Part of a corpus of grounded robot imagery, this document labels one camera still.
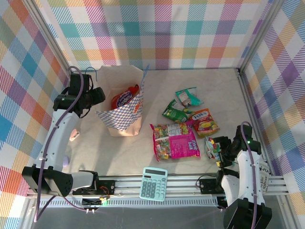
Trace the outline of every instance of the pink candy bag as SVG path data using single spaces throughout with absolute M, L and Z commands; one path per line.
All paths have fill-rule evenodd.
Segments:
M 200 157 L 195 135 L 189 122 L 167 125 L 152 125 L 153 150 L 157 161 L 189 156 Z

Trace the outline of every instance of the pastel plaid pattern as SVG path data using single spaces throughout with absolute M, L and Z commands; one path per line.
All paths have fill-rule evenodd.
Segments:
M 251 65 L 249 94 L 276 175 L 305 228 L 305 1 L 286 0 Z
M 259 19 L 255 12 L 263 4 L 261 0 L 48 0 L 47 6 L 36 2 L 68 62 L 82 70 L 103 64 L 140 69 L 148 64 L 150 69 L 237 67 L 246 48 L 243 41 L 254 32 L 249 28 Z
M 13 229 L 29 188 L 21 172 L 42 148 L 68 77 L 21 0 L 1 1 L 0 31 L 0 228 Z

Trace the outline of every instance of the paper bag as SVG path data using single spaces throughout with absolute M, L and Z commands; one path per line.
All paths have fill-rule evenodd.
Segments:
M 142 124 L 144 78 L 143 71 L 132 65 L 102 66 L 97 71 L 97 85 L 105 93 L 103 103 L 95 106 L 96 114 L 108 127 L 111 136 L 134 136 Z M 128 87 L 140 86 L 139 93 L 126 105 L 111 110 L 111 99 Z

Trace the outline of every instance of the calculator display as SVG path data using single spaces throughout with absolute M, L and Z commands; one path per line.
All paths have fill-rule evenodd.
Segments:
M 164 172 L 164 171 L 146 169 L 145 172 L 146 172 L 146 173 L 158 174 L 158 175 L 163 175 L 163 176 L 165 176 L 165 172 Z

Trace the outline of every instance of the orange candy bag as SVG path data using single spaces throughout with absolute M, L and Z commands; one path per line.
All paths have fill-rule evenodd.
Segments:
M 193 121 L 193 127 L 199 137 L 212 135 L 219 130 L 219 127 L 213 120 L 209 109 L 196 111 L 190 119 Z

